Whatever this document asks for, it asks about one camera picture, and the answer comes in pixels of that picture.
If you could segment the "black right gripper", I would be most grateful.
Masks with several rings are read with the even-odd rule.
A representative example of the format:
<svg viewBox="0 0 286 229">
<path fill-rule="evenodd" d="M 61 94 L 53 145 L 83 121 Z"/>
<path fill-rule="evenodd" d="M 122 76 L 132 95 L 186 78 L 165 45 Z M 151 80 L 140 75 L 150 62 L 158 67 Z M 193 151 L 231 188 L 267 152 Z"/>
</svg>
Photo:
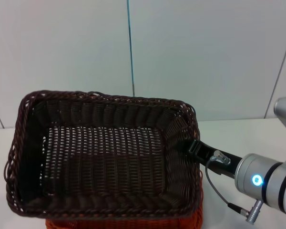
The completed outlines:
<svg viewBox="0 0 286 229">
<path fill-rule="evenodd" d="M 218 151 L 216 155 L 223 155 L 224 159 L 229 159 L 230 163 L 225 164 L 219 159 L 216 159 L 215 161 L 210 162 L 208 168 L 218 175 L 225 175 L 227 177 L 234 178 L 236 168 L 242 159 L 241 157 L 212 148 L 198 140 L 194 140 L 192 143 L 190 143 L 188 154 L 195 162 L 199 162 L 200 164 L 206 166 L 207 162 L 210 161 L 211 156 L 214 156 L 216 151 Z"/>
</svg>

